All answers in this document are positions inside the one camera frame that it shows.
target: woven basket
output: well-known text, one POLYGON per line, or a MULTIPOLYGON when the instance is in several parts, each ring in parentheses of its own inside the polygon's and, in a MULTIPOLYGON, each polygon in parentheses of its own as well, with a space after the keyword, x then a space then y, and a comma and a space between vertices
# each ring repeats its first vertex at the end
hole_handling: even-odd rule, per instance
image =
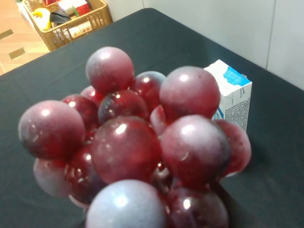
POLYGON ((80 17, 72 17, 70 21, 51 28, 41 30, 35 22, 32 12, 37 8, 46 8, 50 12, 59 10, 58 2, 45 5, 43 0, 24 0, 23 4, 30 20, 50 51, 111 24, 112 17, 107 4, 102 0, 89 0, 92 11, 80 17))

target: white wall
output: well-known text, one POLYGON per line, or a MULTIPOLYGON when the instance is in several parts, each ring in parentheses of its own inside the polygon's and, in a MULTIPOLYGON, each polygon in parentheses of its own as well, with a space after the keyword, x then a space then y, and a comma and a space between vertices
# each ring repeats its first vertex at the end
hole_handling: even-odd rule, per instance
POLYGON ((304 90, 303 0, 106 0, 114 20, 155 8, 304 90))

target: yellow object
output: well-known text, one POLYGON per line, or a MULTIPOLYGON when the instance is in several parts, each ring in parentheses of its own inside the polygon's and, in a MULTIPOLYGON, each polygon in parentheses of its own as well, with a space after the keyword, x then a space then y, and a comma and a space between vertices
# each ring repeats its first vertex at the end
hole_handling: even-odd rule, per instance
POLYGON ((49 20, 50 11, 45 8, 38 8, 32 12, 36 17, 36 23, 42 30, 49 30, 51 28, 51 22, 49 20))

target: tiled floor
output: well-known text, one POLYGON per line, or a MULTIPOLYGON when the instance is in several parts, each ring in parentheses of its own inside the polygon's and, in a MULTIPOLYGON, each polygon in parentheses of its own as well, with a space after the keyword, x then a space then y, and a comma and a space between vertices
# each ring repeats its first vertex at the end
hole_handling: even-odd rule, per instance
POLYGON ((33 27, 26 22, 14 0, 0 0, 0 33, 12 29, 14 34, 0 40, 0 75, 49 52, 33 27), (24 48, 25 54, 11 60, 9 53, 24 48))

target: table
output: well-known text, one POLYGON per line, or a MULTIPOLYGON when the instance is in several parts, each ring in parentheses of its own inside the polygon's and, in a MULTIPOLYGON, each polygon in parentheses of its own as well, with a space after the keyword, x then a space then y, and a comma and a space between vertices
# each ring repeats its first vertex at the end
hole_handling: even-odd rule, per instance
POLYGON ((125 50, 136 74, 218 59, 253 82, 246 171, 223 181, 231 197, 267 228, 304 227, 304 91, 154 9, 144 9, 0 77, 0 227, 77 228, 82 211, 43 193, 34 159, 18 142, 17 124, 32 104, 88 86, 85 64, 98 48, 125 50))

